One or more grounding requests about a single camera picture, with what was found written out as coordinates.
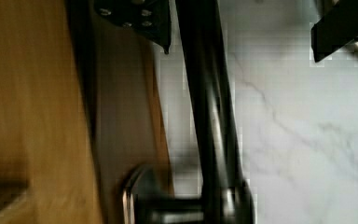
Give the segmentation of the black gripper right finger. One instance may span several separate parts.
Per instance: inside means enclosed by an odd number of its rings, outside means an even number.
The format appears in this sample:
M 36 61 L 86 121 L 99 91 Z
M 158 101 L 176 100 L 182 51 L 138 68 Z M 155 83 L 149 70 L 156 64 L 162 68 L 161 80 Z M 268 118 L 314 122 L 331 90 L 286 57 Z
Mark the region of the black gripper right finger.
M 316 63 L 358 40 L 358 0 L 337 0 L 331 4 L 310 31 Z

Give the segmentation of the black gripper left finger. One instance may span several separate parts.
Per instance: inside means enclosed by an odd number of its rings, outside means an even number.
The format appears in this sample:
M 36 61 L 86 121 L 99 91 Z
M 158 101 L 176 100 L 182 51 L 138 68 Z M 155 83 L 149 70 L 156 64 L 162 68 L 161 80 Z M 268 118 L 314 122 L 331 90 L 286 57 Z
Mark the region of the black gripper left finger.
M 131 28 L 169 53 L 172 21 L 169 0 L 94 0 L 96 13 L 112 24 Z

